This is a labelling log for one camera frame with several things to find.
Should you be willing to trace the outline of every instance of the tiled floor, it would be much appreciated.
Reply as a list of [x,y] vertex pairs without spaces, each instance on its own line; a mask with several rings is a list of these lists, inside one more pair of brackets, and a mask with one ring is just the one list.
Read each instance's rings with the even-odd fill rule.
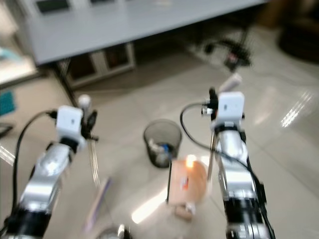
[[[270,221],[279,239],[319,238],[319,67],[299,62],[280,52],[273,33],[255,30],[252,42],[254,66],[240,69],[244,83],[238,88],[246,97],[248,148],[252,166],[265,183]],[[124,223],[136,239],[225,238],[225,217],[214,169],[212,193],[198,205],[191,223],[176,218],[165,204],[147,207],[162,195],[168,171],[154,168],[148,160],[143,130],[154,119],[179,121],[188,103],[207,98],[228,74],[175,50],[150,59],[134,72],[83,88],[93,98],[99,116],[95,133],[100,178],[113,184],[94,230],[81,231],[96,189],[88,152],[79,153],[47,230],[47,239],[94,238],[103,227]],[[21,85],[16,90],[19,109],[1,120],[14,120],[15,131],[0,141],[10,152],[23,124],[39,110],[67,103],[53,79]],[[209,144],[209,118],[200,111],[185,115],[190,132]],[[40,120],[27,133],[19,162],[19,191],[26,184],[32,164],[54,139],[50,120]],[[180,156],[208,155],[183,137]],[[1,163],[1,220],[11,201],[11,166]],[[150,215],[134,223],[136,211]]]

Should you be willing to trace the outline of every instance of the trash can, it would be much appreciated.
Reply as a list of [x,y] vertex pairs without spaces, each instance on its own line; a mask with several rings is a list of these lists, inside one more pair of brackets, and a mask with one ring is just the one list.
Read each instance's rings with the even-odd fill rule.
[[168,168],[170,161],[177,158],[181,140],[179,126],[168,119],[153,121],[144,131],[150,161],[158,168]]

